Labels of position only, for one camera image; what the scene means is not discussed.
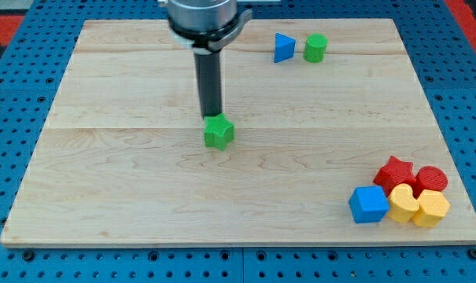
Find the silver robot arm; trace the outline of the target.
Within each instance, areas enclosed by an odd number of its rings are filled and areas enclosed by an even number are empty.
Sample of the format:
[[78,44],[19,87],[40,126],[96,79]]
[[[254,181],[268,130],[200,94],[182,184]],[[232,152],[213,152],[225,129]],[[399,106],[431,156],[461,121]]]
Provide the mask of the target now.
[[236,0],[160,0],[172,36],[194,53],[201,116],[223,112],[220,52],[242,32],[253,12],[238,11]]

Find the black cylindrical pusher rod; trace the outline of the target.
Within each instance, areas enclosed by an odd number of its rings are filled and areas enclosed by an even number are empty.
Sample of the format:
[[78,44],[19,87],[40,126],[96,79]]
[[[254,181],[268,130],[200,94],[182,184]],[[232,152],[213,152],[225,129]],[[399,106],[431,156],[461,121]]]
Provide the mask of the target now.
[[201,117],[217,116],[223,108],[220,53],[195,49],[194,62]]

